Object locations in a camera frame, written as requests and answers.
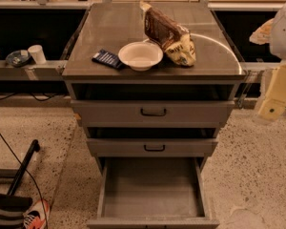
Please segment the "blue patterned bowl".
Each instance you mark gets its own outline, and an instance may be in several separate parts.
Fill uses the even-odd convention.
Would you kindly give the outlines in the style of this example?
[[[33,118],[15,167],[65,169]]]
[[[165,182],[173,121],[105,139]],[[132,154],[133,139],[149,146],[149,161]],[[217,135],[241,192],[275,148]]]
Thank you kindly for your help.
[[[27,65],[30,60],[31,55],[27,50],[14,51],[6,57],[6,62],[15,68]]]

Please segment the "dark striped trouser leg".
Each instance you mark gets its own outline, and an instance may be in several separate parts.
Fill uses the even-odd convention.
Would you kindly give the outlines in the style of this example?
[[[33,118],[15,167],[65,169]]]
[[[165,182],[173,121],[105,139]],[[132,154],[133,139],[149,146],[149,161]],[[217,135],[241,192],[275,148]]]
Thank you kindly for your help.
[[[31,205],[31,197],[0,194],[0,229],[22,229],[23,214]]]

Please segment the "orange white sneaker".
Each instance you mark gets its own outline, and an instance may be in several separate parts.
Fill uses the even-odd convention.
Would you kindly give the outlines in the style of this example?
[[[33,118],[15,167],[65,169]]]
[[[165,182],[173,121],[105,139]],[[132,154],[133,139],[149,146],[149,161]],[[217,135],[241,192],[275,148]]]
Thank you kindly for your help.
[[[49,203],[39,199],[24,215],[23,229],[46,229],[49,216]]]

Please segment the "grey drawer cabinet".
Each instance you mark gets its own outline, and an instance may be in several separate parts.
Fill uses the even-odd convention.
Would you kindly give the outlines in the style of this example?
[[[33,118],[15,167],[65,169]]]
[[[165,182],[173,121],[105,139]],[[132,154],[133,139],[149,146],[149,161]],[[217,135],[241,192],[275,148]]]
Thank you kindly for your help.
[[[196,48],[195,65],[183,68],[175,65],[169,58],[163,58],[151,69],[136,72],[128,67],[116,70],[93,62],[93,55],[101,49],[117,53],[123,46],[142,41],[146,37],[138,4],[97,3],[92,5],[63,72],[71,101],[234,102],[236,90],[246,73],[210,10],[199,3],[159,3],[157,8],[192,31]],[[88,141],[90,138],[216,139],[225,124],[219,127],[186,128],[79,125]],[[113,157],[92,156],[103,174],[105,161]]]

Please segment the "dark blue snack packet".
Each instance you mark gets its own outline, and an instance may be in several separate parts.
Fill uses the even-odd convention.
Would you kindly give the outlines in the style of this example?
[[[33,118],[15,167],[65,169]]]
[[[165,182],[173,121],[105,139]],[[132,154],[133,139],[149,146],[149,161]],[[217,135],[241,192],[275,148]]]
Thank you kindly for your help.
[[[116,54],[106,50],[100,50],[97,52],[92,57],[92,61],[114,69],[120,69],[123,66],[123,63],[120,61]]]

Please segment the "white paper bowl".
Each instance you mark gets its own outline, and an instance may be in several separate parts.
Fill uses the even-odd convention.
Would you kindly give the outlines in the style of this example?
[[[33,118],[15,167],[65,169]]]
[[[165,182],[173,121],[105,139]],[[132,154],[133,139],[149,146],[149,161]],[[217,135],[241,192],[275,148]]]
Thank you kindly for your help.
[[[120,61],[139,72],[149,70],[163,58],[163,51],[154,43],[133,42],[124,46],[118,53]]]

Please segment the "grey top drawer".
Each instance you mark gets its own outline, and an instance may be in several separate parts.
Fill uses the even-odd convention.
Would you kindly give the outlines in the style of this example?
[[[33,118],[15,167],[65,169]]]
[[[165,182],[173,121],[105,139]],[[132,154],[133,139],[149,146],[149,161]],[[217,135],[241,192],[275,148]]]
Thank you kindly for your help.
[[[226,123],[233,101],[73,100],[83,127],[219,127]]]

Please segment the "grey drawer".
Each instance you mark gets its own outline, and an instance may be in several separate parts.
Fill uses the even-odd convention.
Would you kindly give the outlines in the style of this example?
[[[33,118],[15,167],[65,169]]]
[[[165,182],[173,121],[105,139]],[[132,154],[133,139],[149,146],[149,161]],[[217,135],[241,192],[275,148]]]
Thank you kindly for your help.
[[[219,127],[226,123],[233,101],[73,100],[83,127]]]
[[[194,157],[114,157],[105,161],[90,229],[216,229]]]
[[[213,153],[217,140],[215,138],[90,138],[87,143],[91,153],[98,157],[204,157]]]

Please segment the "white paper cup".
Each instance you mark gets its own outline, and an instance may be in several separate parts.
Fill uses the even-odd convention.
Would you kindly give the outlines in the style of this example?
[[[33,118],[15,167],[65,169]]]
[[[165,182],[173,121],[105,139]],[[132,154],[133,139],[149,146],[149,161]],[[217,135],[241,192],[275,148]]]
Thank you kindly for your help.
[[[45,64],[47,62],[41,45],[32,45],[28,48],[28,52],[32,56],[36,64]]]

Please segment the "grey middle drawer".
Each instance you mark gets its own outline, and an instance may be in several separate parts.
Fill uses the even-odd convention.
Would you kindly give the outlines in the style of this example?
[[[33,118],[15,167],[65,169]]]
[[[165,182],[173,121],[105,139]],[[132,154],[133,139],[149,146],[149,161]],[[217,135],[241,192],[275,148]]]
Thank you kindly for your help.
[[[215,138],[90,138],[87,143],[91,153],[98,157],[204,157],[213,153],[217,140]]]

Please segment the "grey metal shelf rail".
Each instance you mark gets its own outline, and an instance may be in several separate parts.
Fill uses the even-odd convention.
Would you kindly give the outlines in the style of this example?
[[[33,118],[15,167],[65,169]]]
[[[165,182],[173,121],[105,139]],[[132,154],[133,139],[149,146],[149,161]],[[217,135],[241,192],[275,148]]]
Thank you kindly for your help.
[[[62,81],[66,60],[48,60],[46,64],[31,63],[20,68],[0,60],[0,81]]]

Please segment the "black metal stand leg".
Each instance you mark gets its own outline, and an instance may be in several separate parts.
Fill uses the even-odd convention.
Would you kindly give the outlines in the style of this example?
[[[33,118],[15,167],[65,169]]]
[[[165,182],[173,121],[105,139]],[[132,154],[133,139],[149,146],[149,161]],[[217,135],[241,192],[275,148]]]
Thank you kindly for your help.
[[[35,139],[29,149],[26,152],[24,159],[20,162],[18,169],[0,169],[0,178],[11,178],[12,182],[7,194],[13,196],[18,189],[21,179],[30,164],[31,158],[34,153],[40,150],[40,145],[37,139]]]

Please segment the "grey bottom drawer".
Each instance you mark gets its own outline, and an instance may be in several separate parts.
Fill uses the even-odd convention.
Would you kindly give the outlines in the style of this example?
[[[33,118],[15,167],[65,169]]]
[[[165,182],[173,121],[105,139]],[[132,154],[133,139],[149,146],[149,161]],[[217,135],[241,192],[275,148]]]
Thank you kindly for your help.
[[[216,229],[194,157],[114,157],[105,161],[90,229]]]

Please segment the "bagged bread loaf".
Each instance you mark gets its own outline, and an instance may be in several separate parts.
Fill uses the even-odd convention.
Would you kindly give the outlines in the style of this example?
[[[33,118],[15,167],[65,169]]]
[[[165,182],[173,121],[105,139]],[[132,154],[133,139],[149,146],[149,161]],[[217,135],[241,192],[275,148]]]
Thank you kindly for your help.
[[[194,41],[189,30],[158,8],[141,2],[144,32],[176,65],[191,67],[196,61]]]

